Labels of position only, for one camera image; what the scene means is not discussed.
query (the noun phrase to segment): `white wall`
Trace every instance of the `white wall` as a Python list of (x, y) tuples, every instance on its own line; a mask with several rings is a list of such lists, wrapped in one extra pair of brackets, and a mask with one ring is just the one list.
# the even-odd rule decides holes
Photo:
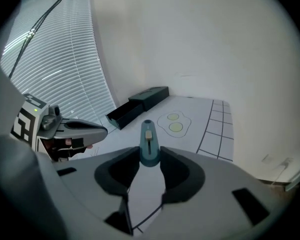
[[(122, 104), (150, 86), (228, 101), (234, 162), (285, 182), (300, 170), (300, 36), (276, 0), (94, 0)], [(270, 154), (268, 164), (262, 159)]]

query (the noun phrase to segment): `teal handle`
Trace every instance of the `teal handle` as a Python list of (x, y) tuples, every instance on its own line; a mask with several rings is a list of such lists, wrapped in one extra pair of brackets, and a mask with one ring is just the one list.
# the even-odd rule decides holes
[(140, 161), (146, 167), (156, 166), (160, 162), (156, 127), (151, 120), (145, 120), (141, 124)]

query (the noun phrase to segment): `window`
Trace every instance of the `window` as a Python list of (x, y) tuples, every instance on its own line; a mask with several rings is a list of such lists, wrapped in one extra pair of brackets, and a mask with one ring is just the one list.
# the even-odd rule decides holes
[[(57, 0), (22, 0), (5, 46), (1, 67), (11, 72), (32, 25)], [(90, 0), (62, 0), (29, 43), (12, 83), (58, 104), (62, 115), (97, 124), (114, 110), (95, 42)]]

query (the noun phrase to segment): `black box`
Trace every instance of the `black box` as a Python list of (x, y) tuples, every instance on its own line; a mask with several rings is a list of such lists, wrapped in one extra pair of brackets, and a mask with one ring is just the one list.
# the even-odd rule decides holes
[(129, 101), (141, 103), (143, 110), (148, 111), (167, 97), (169, 97), (169, 88), (167, 86), (161, 86), (152, 87), (133, 95), (129, 98)]
[(106, 115), (109, 123), (121, 130), (137, 116), (144, 112), (142, 104), (136, 101), (128, 101), (122, 106)]

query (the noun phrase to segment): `table surface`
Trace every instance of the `table surface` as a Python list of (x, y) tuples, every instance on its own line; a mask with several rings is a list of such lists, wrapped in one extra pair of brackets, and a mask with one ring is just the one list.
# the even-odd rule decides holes
[[(229, 104), (221, 100), (181, 96), (169, 96), (122, 130), (116, 129), (105, 117), (101, 118), (99, 124), (108, 129), (108, 136), (85, 153), (76, 154), (72, 160), (139, 146), (144, 120), (154, 122), (160, 146), (190, 151), (230, 163), (233, 161), (234, 131)], [(164, 191), (165, 181), (160, 164), (155, 167), (140, 164), (128, 192), (133, 227), (157, 210), (139, 229), (144, 231), (150, 225), (161, 211), (158, 207)], [(135, 229), (134, 235), (139, 234), (141, 232)]]

